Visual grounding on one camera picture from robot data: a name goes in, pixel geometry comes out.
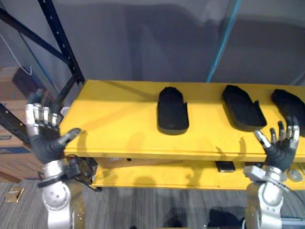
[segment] small yellow object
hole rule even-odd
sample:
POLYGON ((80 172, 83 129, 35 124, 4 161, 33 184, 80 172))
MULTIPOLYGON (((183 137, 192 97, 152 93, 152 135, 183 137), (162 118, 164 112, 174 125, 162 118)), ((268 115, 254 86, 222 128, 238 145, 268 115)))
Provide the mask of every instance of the small yellow object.
POLYGON ((18 203, 25 188, 12 187, 8 193, 5 194, 5 202, 18 203))

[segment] gray wall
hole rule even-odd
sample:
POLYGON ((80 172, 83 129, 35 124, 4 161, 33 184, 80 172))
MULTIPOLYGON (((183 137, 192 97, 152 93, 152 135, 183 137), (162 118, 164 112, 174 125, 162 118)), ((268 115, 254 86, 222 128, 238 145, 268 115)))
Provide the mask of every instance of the gray wall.
MULTIPOLYGON (((57 46, 36 0, 1 1, 11 15, 57 46)), ((86 79, 205 81, 229 0, 54 4, 86 79)), ((212 82, 294 82, 305 70, 304 12, 303 0, 243 0, 212 82)), ((69 70, 27 42, 59 90, 69 70)))

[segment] blue cable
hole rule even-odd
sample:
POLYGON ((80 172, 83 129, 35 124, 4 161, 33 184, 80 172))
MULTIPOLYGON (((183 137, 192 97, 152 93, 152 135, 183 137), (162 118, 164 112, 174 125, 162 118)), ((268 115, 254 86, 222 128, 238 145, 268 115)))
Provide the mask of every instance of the blue cable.
POLYGON ((206 79, 206 82, 207 82, 207 83, 209 83, 209 82, 211 81, 211 79, 212 79, 212 77, 213 77, 213 75, 214 75, 214 72, 215 72, 215 70, 216 70, 216 68, 217 68, 217 66, 218 66, 218 64, 219 64, 219 61, 220 61, 220 59, 221 59, 221 57, 222 57, 222 55, 223 55, 224 48, 225 48, 225 46, 226 46, 226 44, 227 44, 227 42, 228 42, 228 38, 229 38, 229 35, 230 35, 231 30, 232 30, 232 28, 233 28, 234 22, 235 22, 235 20, 236 20, 238 8, 239 8, 241 2, 242 2, 242 0, 237 0, 237 1, 236 1, 236 5, 235 5, 235 7, 234 7, 232 16, 231 16, 231 18, 230 18, 230 20, 229 20, 227 29, 226 29, 226 31, 225 31, 225 33, 224 33, 224 37, 223 37, 223 39, 222 39, 222 41, 221 41, 221 45, 220 45, 218 54, 217 54, 217 56, 216 56, 216 58, 215 58, 215 61, 213 62, 212 66, 211 66, 211 68, 210 68, 210 72, 209 72, 208 77, 207 77, 207 79, 206 79))

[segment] white cable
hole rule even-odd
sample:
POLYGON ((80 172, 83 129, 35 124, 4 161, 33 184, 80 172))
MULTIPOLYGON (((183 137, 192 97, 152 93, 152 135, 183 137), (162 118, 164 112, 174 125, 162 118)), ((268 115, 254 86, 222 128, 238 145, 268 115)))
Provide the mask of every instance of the white cable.
POLYGON ((28 75, 32 75, 32 66, 30 65, 30 72, 26 71, 22 65, 19 63, 17 57, 14 55, 13 50, 10 48, 9 44, 6 42, 6 40, 4 39, 4 37, 2 36, 2 34, 0 33, 0 36, 2 38, 2 40, 4 41, 4 43, 6 44, 6 46, 8 47, 9 51, 11 52, 11 55, 14 57, 15 61, 17 62, 17 64, 19 65, 19 67, 28 75))

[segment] lower shelf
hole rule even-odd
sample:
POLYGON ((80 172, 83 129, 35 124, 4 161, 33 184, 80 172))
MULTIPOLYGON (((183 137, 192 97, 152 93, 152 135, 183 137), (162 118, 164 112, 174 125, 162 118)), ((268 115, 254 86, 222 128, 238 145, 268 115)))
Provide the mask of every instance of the lower shelf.
MULTIPOLYGON (((244 162, 234 162, 232 173, 219 173, 214 161, 182 161, 179 163, 105 169, 98 167, 93 187, 155 187, 190 189, 244 190, 250 179, 244 176, 244 162)), ((291 189, 305 189, 302 182, 285 181, 291 189)))

